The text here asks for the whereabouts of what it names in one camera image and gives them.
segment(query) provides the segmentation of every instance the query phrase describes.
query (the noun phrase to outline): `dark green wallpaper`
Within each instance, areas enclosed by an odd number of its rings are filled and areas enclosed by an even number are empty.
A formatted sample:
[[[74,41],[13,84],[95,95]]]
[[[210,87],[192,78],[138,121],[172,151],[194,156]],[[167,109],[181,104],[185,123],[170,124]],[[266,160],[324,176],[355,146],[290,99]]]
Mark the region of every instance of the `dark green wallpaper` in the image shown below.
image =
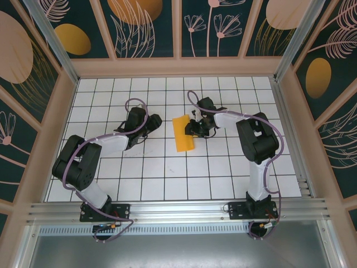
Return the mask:
[[[304,0],[263,0],[246,56],[282,56],[308,3]]]
[[[0,199],[13,202],[37,131],[0,100]]]
[[[0,2],[0,86],[39,122],[58,73],[11,5]]]
[[[6,223],[7,215],[0,213],[0,237]]]
[[[140,8],[133,0],[100,0],[117,57],[173,57],[171,1],[137,2]]]
[[[351,220],[353,222],[353,226],[355,227],[355,230],[357,232],[357,209],[352,209],[348,212],[349,212]]]
[[[71,59],[108,58],[89,0],[39,3]]]
[[[182,57],[238,56],[252,0],[213,2],[182,1]]]
[[[320,22],[321,17],[324,15],[324,13],[325,13],[325,11],[326,11],[326,9],[327,9],[327,7],[329,6],[330,3],[331,3],[331,0],[326,0],[326,1],[325,1],[324,6],[322,7],[322,10],[321,10],[320,13],[319,13],[319,16],[318,16],[317,19],[315,20],[315,23],[312,25],[312,27],[311,27],[309,33],[308,33],[307,36],[305,37],[303,43],[301,44],[299,50],[297,51],[295,57],[293,58],[293,60],[292,60],[292,65],[295,65],[295,62],[296,62],[297,59],[299,58],[299,56],[300,56],[302,50],[304,49],[306,43],[307,43],[308,40],[310,39],[310,37],[311,37],[313,31],[315,30],[317,24]]]
[[[357,93],[319,128],[344,198],[357,194]]]
[[[296,71],[314,119],[356,79],[357,13],[340,1]]]

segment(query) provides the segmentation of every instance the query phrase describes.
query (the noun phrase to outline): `gray metal surface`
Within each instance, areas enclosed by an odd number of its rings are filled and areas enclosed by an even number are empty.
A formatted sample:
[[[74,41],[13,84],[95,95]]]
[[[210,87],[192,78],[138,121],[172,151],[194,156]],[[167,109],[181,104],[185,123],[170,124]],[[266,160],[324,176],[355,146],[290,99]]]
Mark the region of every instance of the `gray metal surface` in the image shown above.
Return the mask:
[[[248,222],[223,223],[176,223],[176,224],[135,224],[127,229],[124,236],[143,235],[205,235],[210,233],[248,233]],[[127,224],[97,235],[108,235],[121,232]],[[41,226],[38,236],[91,236],[93,225]]]
[[[31,268],[330,267],[315,222],[282,222],[269,239],[245,233],[123,236],[108,244],[91,237],[39,237]]]
[[[280,82],[287,69],[289,68],[293,58],[298,52],[304,39],[308,35],[315,19],[318,17],[325,0],[311,0],[309,7],[306,10],[304,17],[301,19],[299,26],[296,28],[294,35],[292,36],[288,46],[285,49],[283,57],[275,71],[276,81]]]
[[[278,205],[278,199],[273,198],[273,200]],[[137,224],[231,222],[229,215],[224,212],[224,206],[229,201],[231,200],[130,202],[130,219],[135,219]],[[87,224],[79,222],[80,205],[81,203],[78,202],[35,203],[31,205],[27,222],[29,225]],[[325,200],[310,197],[283,198],[281,215],[281,221],[313,221],[330,218]]]
[[[295,126],[293,125],[293,120],[289,109],[286,105],[284,94],[280,88],[280,84],[271,81],[271,86],[273,89],[274,98],[277,102],[277,108],[279,114],[281,115],[281,121],[283,124],[284,131],[286,131],[286,139],[289,144],[289,151],[291,159],[294,164],[294,169],[296,171],[296,176],[300,185],[300,192],[302,196],[316,196],[315,190],[313,188],[308,168],[305,163],[305,159],[302,154],[301,146],[297,137]]]

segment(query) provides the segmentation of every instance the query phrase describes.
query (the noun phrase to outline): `cable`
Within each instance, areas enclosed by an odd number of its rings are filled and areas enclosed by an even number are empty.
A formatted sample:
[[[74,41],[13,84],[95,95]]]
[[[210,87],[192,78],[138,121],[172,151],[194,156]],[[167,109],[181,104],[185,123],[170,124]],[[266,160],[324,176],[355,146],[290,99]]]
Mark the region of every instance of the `cable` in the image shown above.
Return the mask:
[[[216,134],[217,134],[217,127],[215,127],[213,130],[214,130],[214,133],[213,133],[212,136],[210,136],[210,137],[204,137],[206,140],[208,140],[209,138],[213,138],[214,136],[216,136]]]
[[[229,111],[229,110],[222,110],[222,111],[212,111],[212,110],[208,110],[208,109],[204,109],[204,108],[201,108],[199,107],[197,104],[195,104],[192,99],[190,98],[190,93],[192,93],[196,99],[197,99],[197,102],[199,101],[199,97],[197,96],[197,94],[192,91],[192,90],[189,90],[187,92],[187,98],[189,99],[189,102],[197,109],[201,110],[201,111],[204,111],[204,112],[207,112],[207,113],[230,113],[230,114],[234,114],[236,116],[241,116],[241,117],[246,117],[246,118],[252,118],[252,119],[255,119],[255,120],[259,120],[265,124],[267,124],[269,127],[271,127],[276,133],[277,135],[279,136],[279,139],[281,141],[281,149],[279,151],[279,153],[274,156],[273,158],[271,158],[265,165],[264,167],[264,173],[263,173],[263,183],[264,183],[264,189],[269,193],[269,194],[278,194],[279,195],[279,212],[278,212],[278,218],[277,218],[277,223],[280,221],[280,214],[281,214],[281,194],[280,194],[280,191],[277,190],[276,192],[272,192],[268,189],[267,187],[267,172],[268,172],[268,167],[269,165],[275,160],[277,159],[278,157],[280,157],[282,154],[283,154],[283,151],[284,151],[284,140],[283,140],[283,136],[281,135],[280,131],[274,126],[272,125],[269,121],[267,120],[264,120],[260,117],[257,117],[257,116],[251,116],[249,114],[243,114],[243,113],[238,113],[238,112],[234,112],[234,111]],[[254,221],[250,222],[249,224],[249,227],[248,227],[248,234],[250,235],[251,238],[253,239],[256,239],[256,238],[260,238],[261,240],[263,240],[263,238],[261,237],[258,237],[256,236],[254,233],[252,233],[250,230],[252,229],[252,225],[253,225]],[[269,237],[272,235],[272,233],[274,232],[275,230],[275,227],[267,234],[265,235],[265,238]]]
[[[105,217],[107,217],[107,218],[115,219],[116,221],[130,222],[130,224],[129,224],[128,226],[126,226],[124,229],[122,229],[118,234],[116,234],[115,236],[109,237],[107,240],[99,240],[99,239],[97,238],[97,233],[98,233],[98,232],[95,232],[95,233],[94,233],[94,238],[95,238],[95,240],[96,240],[97,242],[101,242],[101,243],[106,243],[106,242],[109,242],[109,241],[112,241],[112,240],[118,238],[118,237],[119,237],[123,232],[125,232],[131,225],[133,225],[134,221],[133,221],[132,219],[125,219],[125,218],[121,218],[121,217],[115,217],[115,216],[112,216],[112,215],[109,215],[109,214],[106,214],[106,213],[100,211],[98,208],[96,208],[96,207],[93,206],[90,202],[88,202],[88,200],[86,200],[86,199],[80,194],[80,192],[79,192],[77,189],[75,189],[74,187],[68,187],[68,186],[66,185],[66,178],[67,178],[67,174],[68,174],[69,168],[70,168],[70,166],[71,166],[71,164],[72,164],[72,162],[73,162],[75,156],[79,153],[79,151],[80,151],[86,144],[88,144],[88,143],[90,143],[90,142],[92,142],[92,141],[98,141],[98,140],[100,140],[100,139],[107,138],[107,137],[130,135],[130,134],[133,134],[133,133],[139,131],[142,127],[145,126],[145,124],[146,124],[146,122],[147,122],[147,120],[148,120],[148,116],[149,116],[149,115],[148,115],[148,109],[147,109],[147,106],[146,106],[145,102],[142,101],[141,99],[138,99],[138,98],[128,99],[128,100],[125,102],[125,105],[124,105],[125,110],[126,110],[127,112],[129,112],[128,106],[129,106],[130,101],[139,101],[139,102],[142,103],[143,108],[145,109],[145,112],[146,112],[143,123],[142,123],[138,128],[136,128],[135,130],[133,130],[133,131],[128,131],[128,132],[114,132],[114,133],[105,134],[105,135],[101,135],[101,136],[98,136],[98,137],[90,138],[89,140],[84,141],[81,145],[78,146],[78,148],[77,148],[77,149],[74,151],[74,153],[72,154],[70,160],[68,161],[68,164],[67,164],[67,166],[66,166],[66,169],[65,169],[65,171],[64,171],[64,173],[63,173],[63,177],[62,177],[62,185],[63,185],[63,187],[64,187],[65,189],[67,189],[67,190],[75,191],[75,192],[76,192],[76,195],[77,195],[85,204],[89,205],[89,206],[91,207],[91,209],[93,209],[93,210],[96,211],[97,213],[99,213],[99,214],[101,214],[101,215],[103,215],[103,216],[105,216]]]

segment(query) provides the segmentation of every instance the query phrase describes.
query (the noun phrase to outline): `yellow sponge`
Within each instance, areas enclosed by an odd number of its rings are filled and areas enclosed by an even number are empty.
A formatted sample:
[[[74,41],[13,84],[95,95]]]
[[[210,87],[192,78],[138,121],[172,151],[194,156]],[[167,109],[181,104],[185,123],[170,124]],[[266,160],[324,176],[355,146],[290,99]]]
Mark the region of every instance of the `yellow sponge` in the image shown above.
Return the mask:
[[[177,152],[190,151],[195,148],[194,138],[190,135],[185,135],[185,127],[188,123],[190,123],[188,114],[172,119]]]

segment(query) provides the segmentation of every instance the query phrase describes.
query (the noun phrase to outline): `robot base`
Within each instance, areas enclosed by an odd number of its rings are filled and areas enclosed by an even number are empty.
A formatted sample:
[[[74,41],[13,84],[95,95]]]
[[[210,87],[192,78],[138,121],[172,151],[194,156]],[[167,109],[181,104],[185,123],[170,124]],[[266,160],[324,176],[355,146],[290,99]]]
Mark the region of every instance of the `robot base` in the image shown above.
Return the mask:
[[[98,212],[92,210],[91,207],[85,203],[83,203],[80,206],[80,209],[81,209],[80,217],[79,217],[80,222],[114,222],[115,221],[111,218],[103,216]],[[130,205],[112,204],[112,212],[110,215],[128,219],[130,215]]]
[[[270,213],[278,217],[277,205],[271,195],[263,200],[253,200],[247,192],[247,201],[228,203],[229,219],[269,219]]]

